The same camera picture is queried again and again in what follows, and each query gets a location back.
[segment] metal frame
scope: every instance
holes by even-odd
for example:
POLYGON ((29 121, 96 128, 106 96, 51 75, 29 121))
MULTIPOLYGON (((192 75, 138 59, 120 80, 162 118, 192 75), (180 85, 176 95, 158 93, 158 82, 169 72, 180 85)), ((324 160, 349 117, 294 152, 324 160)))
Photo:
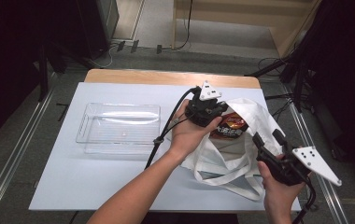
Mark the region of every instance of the metal frame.
MULTIPOLYGON (((286 93, 292 93, 291 87, 289 84, 283 84, 284 91, 286 93)), ((306 127, 305 119, 302 113, 299 113, 295 105, 290 105, 291 114, 294 118, 294 121, 297 125, 299 133, 303 139, 305 147, 314 146, 314 141, 309 133, 309 130, 306 127)), ((323 195, 326 199, 327 204, 329 205, 330 211, 332 213, 335 223, 348 223, 348 219, 344 208, 340 202, 340 199, 334 189, 333 184, 321 177, 316 175, 320 188, 322 189, 323 195)))
POLYGON ((28 123, 26 124, 25 129, 21 134, 20 139, 18 140, 17 145, 14 147, 13 151, 11 152, 11 155, 8 158, 8 161, 6 162, 5 167, 0 173, 0 202, 3 199, 4 194, 6 193, 9 182, 11 181, 12 177, 15 174, 15 171, 17 170, 21 162, 21 159, 32 139, 33 134, 36 131, 36 127, 38 123, 41 121, 41 118, 43 117, 44 112, 46 111, 50 103, 50 98, 53 94, 53 90, 57 79, 58 76, 55 73, 53 73, 51 75, 50 91, 48 91, 47 95, 44 97, 44 100, 42 102, 37 103, 35 111, 32 114, 32 117, 30 117, 28 123))

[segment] hand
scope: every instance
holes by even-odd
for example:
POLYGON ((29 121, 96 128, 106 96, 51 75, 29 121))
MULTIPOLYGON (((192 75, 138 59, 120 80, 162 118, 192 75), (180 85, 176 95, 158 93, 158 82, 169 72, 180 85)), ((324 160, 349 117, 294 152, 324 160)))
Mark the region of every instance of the hand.
POLYGON ((179 156, 182 160, 192 153, 198 147, 204 136, 215 130, 221 122, 221 117, 217 117, 205 128, 192 123, 184 114, 188 103, 189 100, 184 100, 173 117, 173 119, 178 119, 179 121, 185 120, 173 128, 172 143, 168 150, 172 153, 176 153, 175 156, 179 156))
POLYGON ((264 207, 270 223, 291 223, 291 206, 305 183, 287 186, 273 178, 263 161, 258 162, 265 188, 264 207))

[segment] canvas bag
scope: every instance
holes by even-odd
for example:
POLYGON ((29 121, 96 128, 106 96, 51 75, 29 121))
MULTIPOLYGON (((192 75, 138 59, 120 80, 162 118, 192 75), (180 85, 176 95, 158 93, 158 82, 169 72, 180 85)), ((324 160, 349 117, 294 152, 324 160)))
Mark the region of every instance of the canvas bag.
POLYGON ((263 186, 254 178, 260 173, 256 161, 258 149, 252 141, 252 136, 259 133, 265 148, 278 155, 282 153, 282 147, 272 132, 281 129, 264 107, 250 99, 233 99, 226 101, 226 104, 230 111, 235 111, 248 124, 248 129, 237 139, 227 143, 210 140, 209 134, 206 135, 181 166, 192 170, 195 178, 202 183, 220 186, 258 201, 262 198, 263 186), (245 177, 251 189, 241 188, 232 183, 240 176, 245 177))

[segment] white tabletop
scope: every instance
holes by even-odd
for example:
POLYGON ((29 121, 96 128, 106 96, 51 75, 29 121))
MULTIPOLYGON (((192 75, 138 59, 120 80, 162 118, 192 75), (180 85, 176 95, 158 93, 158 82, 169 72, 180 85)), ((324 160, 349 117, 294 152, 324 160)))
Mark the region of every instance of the white tabletop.
MULTIPOLYGON (((189 88, 192 86, 79 83, 29 209, 96 210, 143 171, 146 160, 84 153, 85 145, 77 143, 76 136, 88 103, 159 105, 163 128, 189 88)), ((218 91, 222 92, 220 100, 246 97, 266 107, 261 89, 218 88, 218 91)), ((165 140, 159 153, 168 147, 165 140)), ((292 209, 301 209, 297 200, 292 209)), ((178 167, 150 210, 240 212, 262 211, 264 207, 263 200, 254 202, 226 189, 201 184, 190 170, 178 167)))

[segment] clear plastic container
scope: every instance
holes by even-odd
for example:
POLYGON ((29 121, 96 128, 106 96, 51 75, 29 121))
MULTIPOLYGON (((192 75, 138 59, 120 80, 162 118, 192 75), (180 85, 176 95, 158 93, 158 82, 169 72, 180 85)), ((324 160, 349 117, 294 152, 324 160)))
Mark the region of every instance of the clear plastic container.
POLYGON ((150 154, 160 134, 158 105, 87 104, 76 141, 86 153, 150 154))

